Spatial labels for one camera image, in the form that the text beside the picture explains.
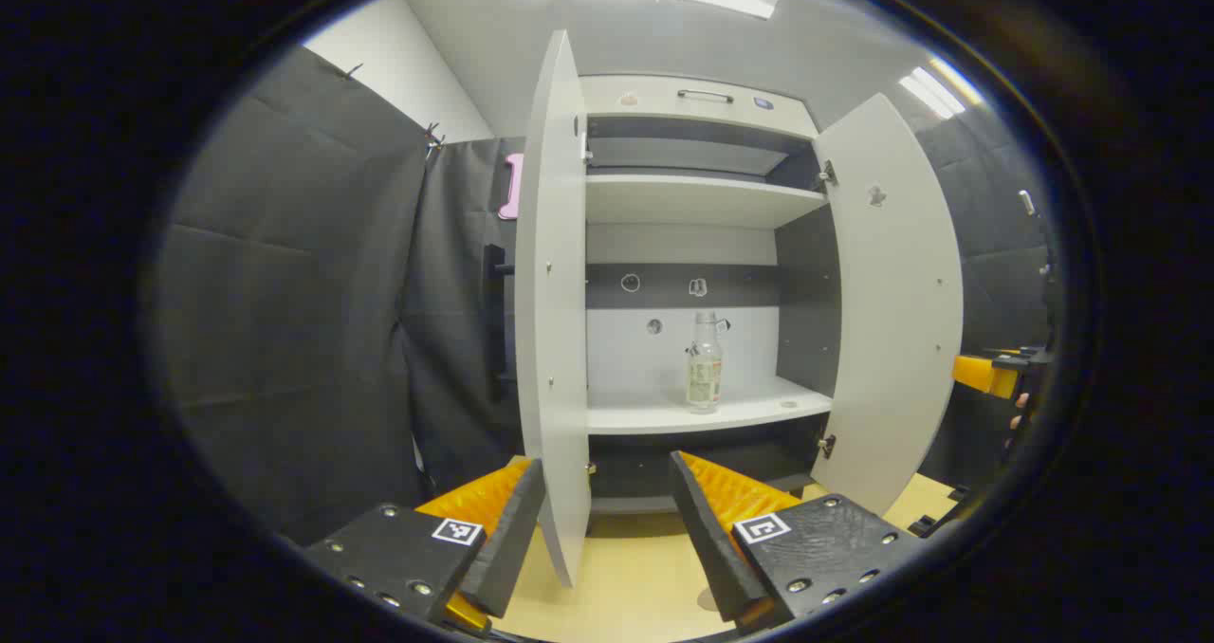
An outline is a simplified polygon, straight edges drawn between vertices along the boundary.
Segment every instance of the white shelf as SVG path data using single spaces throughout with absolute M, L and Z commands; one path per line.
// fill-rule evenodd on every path
M 724 385 L 714 414 L 693 414 L 681 391 L 590 392 L 590 434 L 671 434 L 802 419 L 830 410 L 830 398 L 772 376 L 766 382 Z
M 586 176 L 590 223 L 702 223 L 779 228 L 826 205 L 824 194 L 702 176 Z

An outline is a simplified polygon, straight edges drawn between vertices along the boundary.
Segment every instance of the sticker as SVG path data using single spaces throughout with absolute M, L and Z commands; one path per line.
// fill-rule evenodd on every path
M 481 534 L 481 525 L 470 522 L 444 519 L 438 529 L 430 536 L 439 541 L 450 541 L 461 546 L 471 546 L 476 541 L 476 535 Z
M 759 514 L 758 518 L 733 523 L 733 527 L 737 527 L 738 534 L 747 544 L 759 544 L 793 531 L 784 520 L 776 517 L 776 513 Z

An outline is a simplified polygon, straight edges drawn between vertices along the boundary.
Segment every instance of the white cabinet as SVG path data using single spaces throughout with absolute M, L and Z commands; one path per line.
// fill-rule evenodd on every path
M 771 110 L 754 98 L 771 102 Z M 588 176 L 592 138 L 639 142 L 651 154 L 663 142 L 656 138 L 725 142 L 789 159 L 811 150 L 816 159 L 804 171 L 830 163 L 835 182 L 823 194 L 703 171 L 720 171 L 711 164 Z M 817 457 L 815 478 L 878 514 L 892 503 L 947 405 L 960 345 L 961 277 L 935 172 L 889 99 L 877 95 L 818 132 L 800 102 L 743 86 L 579 78 L 567 34 L 555 33 L 524 155 L 515 268 L 518 398 L 526 453 L 544 461 L 540 522 L 565 586 L 577 582 L 591 508 L 591 437 L 625 450 L 628 437 L 711 436 L 827 417 L 826 434 L 836 443 L 829 460 Z M 804 177 L 811 184 L 816 176 Z M 613 266 L 613 257 L 649 266 L 768 266 L 775 229 L 828 205 L 841 279 L 832 397 L 775 375 L 779 328 L 772 306 L 737 311 L 753 335 L 722 342 L 734 343 L 726 345 L 726 359 L 733 352 L 737 380 L 709 417 L 687 414 L 677 391 L 677 345 L 690 340 L 690 324 L 681 326 L 693 309 L 586 311 L 588 221 L 603 233 L 591 237 L 594 266 Z M 618 240 L 622 233 L 628 241 Z M 686 246 L 698 241 L 717 246 Z M 669 251 L 653 251 L 663 244 Z M 643 340 L 649 315 L 666 319 L 674 335 Z M 651 341 L 660 365 L 631 357 L 632 341 Z M 812 434 L 799 432 L 811 448 Z M 761 444 L 753 451 L 765 451 Z M 622 507 L 617 501 L 608 505 Z M 666 507 L 660 497 L 643 502 Z

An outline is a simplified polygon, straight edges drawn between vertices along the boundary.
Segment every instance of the pink handle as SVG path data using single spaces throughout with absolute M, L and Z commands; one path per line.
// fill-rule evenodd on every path
M 520 184 L 523 181 L 523 154 L 522 152 L 515 152 L 515 154 L 507 155 L 506 163 L 510 164 L 510 198 L 498 210 L 499 220 L 516 220 L 518 218 L 518 190 Z

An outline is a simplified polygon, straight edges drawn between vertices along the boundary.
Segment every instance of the door hinge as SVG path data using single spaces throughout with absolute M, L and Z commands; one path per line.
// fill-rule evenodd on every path
M 827 159 L 826 163 L 822 164 L 822 171 L 813 182 L 813 188 L 818 190 L 818 193 L 824 193 L 827 190 L 827 184 L 839 184 L 839 180 L 834 172 L 834 164 L 830 163 L 830 159 Z
M 835 436 L 826 437 L 826 439 L 818 440 L 818 449 L 822 450 L 822 456 L 828 461 L 830 460 L 830 454 L 834 453 Z

